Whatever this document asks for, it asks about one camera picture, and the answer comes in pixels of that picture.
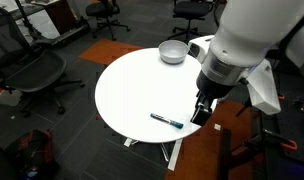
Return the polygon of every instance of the chair base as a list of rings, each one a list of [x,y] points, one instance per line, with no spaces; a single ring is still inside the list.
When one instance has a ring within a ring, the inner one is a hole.
[[[129,32],[131,29],[129,28],[129,26],[126,26],[126,25],[123,25],[123,24],[120,24],[120,22],[118,20],[113,20],[113,21],[110,21],[109,18],[106,18],[105,19],[106,22],[104,23],[101,23],[101,22],[98,22],[97,23],[97,29],[95,29],[93,32],[92,32],[92,37],[93,38],[97,38],[97,33],[99,31],[101,31],[102,29],[108,27],[109,28],[109,31],[110,31],[110,34],[111,34],[111,38],[113,41],[116,40],[114,34],[113,34],[113,31],[112,31],[112,26],[117,26],[117,27],[124,27],[126,28],[126,31]]]
[[[65,108],[63,107],[62,103],[59,100],[59,97],[57,96],[56,92],[55,92],[55,88],[60,87],[60,86],[64,86],[67,84],[79,84],[79,86],[81,88],[85,87],[85,84],[82,82],[82,80],[78,79],[78,80],[73,80],[73,81],[60,81],[61,78],[54,83],[52,86],[39,91],[39,92],[35,92],[33,94],[31,94],[28,97],[27,103],[26,105],[23,107],[23,109],[21,110],[21,112],[23,113],[24,117],[30,117],[31,116],[31,109],[32,107],[34,107],[34,105],[37,103],[37,100],[44,94],[44,93],[49,93],[51,95],[51,98],[54,100],[55,104],[58,106],[58,110],[57,113],[59,114],[64,114],[65,113]]]
[[[190,34],[195,35],[195,36],[203,36],[202,34],[200,34],[200,33],[198,32],[198,28],[197,28],[197,27],[191,28],[190,25],[191,25],[191,20],[189,20],[189,24],[188,24],[188,27],[187,27],[186,29],[180,28],[180,27],[174,27],[173,30],[172,30],[172,32],[175,33],[176,30],[179,30],[179,31],[182,31],[182,32],[177,33],[177,34],[175,34],[175,35],[172,35],[172,36],[168,37],[168,40],[170,40],[170,39],[172,39],[172,38],[175,38],[175,37],[178,37],[178,36],[181,36],[181,35],[184,35],[184,34],[185,34],[186,40],[189,39],[189,35],[190,35]]]

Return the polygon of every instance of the mesh chair back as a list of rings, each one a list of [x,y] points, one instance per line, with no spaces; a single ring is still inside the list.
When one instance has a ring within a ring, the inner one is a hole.
[[[0,77],[14,72],[6,69],[18,64],[25,54],[32,52],[9,12],[0,7]]]

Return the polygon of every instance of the chair seat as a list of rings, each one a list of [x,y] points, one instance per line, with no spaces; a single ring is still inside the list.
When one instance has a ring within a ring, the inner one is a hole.
[[[175,5],[173,12],[176,16],[186,19],[200,18],[208,14],[209,4],[183,1]]]
[[[112,5],[108,5],[108,8],[112,9],[112,14],[117,14],[117,8],[114,8]],[[86,7],[86,15],[107,18],[109,16],[109,12],[106,11],[103,3],[97,2],[90,4]]]
[[[66,62],[56,54],[45,51],[35,61],[6,79],[6,84],[22,92],[36,92],[60,78]]]

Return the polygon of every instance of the cabinet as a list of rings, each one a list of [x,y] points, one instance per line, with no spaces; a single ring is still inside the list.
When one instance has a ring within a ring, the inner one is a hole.
[[[58,30],[45,10],[29,15],[28,19],[33,27],[42,33],[42,36],[49,39],[54,39],[60,36]],[[25,39],[29,43],[32,43],[33,38],[31,37],[28,28],[24,26],[23,19],[17,20],[16,24]]]

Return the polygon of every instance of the orange carpet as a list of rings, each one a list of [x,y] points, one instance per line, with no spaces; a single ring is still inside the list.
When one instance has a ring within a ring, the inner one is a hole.
[[[79,57],[84,60],[109,65],[117,58],[139,49],[142,49],[142,47],[102,39],[83,52]]]
[[[168,170],[166,180],[215,180],[218,171],[218,157],[222,131],[214,124],[231,130],[231,148],[251,136],[251,115],[246,110],[240,117],[235,114],[242,105],[226,101],[217,106],[213,116],[199,131],[183,140],[174,171]],[[251,180],[251,163],[230,171],[229,180]]]

